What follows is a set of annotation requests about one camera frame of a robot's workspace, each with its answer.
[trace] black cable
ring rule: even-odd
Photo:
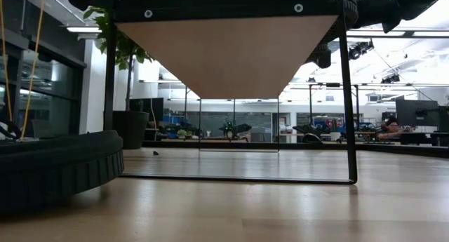
[[[373,49],[376,53],[377,53],[377,55],[379,56],[379,58],[391,69],[391,70],[393,70],[393,72],[395,73],[395,74],[397,74],[399,77],[401,77],[403,80],[405,80],[405,78],[403,78],[400,74],[399,74],[399,72],[397,72],[390,64],[388,64],[388,62],[375,50],[375,49]],[[421,95],[423,95],[423,96],[425,96],[427,99],[429,99],[429,100],[431,100],[431,101],[433,101],[433,102],[435,102],[435,100],[433,100],[433,99],[431,99],[430,97],[428,97],[426,94],[424,94],[422,91],[420,91],[419,90],[419,88],[416,88],[416,87],[414,87],[414,85],[412,85],[411,83],[408,83],[408,84],[410,84],[410,86],[411,87],[413,87],[418,93],[420,93]]]

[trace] wooden floor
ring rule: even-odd
[[[158,150],[158,162],[152,151],[128,152],[126,171],[203,174],[213,165],[203,159],[218,156],[246,166],[222,175],[344,176],[336,171],[344,152],[281,152],[278,170],[271,168],[277,154],[201,152],[199,172],[190,161],[198,151]],[[258,156],[269,165],[257,164]],[[319,162],[307,163],[309,156]],[[289,167],[293,157],[300,161]],[[119,178],[50,210],[0,217],[0,241],[449,241],[448,160],[359,152],[358,162],[355,186]]]

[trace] rubber tire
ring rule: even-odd
[[[0,214],[67,199],[118,177],[122,139],[115,131],[0,146]]]

